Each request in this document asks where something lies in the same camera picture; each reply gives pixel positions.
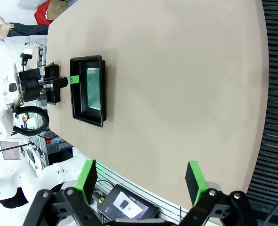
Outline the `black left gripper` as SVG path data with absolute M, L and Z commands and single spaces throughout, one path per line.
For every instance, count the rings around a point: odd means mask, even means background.
M 39 68 L 18 73 L 22 91 L 25 92 L 24 101 L 34 101 L 40 98 L 41 85 L 39 80 L 41 74 Z M 42 82 L 45 89 L 61 89 L 71 84 L 79 83 L 79 75 L 69 77 L 52 77 L 47 78 Z

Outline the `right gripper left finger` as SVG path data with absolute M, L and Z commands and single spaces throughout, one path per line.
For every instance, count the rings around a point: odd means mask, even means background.
M 78 226 L 98 226 L 99 218 L 89 207 L 97 178 L 96 161 L 86 160 L 74 186 L 37 192 L 23 225 L 58 226 L 72 218 Z

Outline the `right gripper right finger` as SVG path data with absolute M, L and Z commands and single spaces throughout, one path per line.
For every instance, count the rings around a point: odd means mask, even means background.
M 197 161 L 189 161 L 185 181 L 193 207 L 181 220 L 181 226 L 204 226 L 217 218 L 224 226 L 256 226 L 246 194 L 233 191 L 229 195 L 209 188 Z

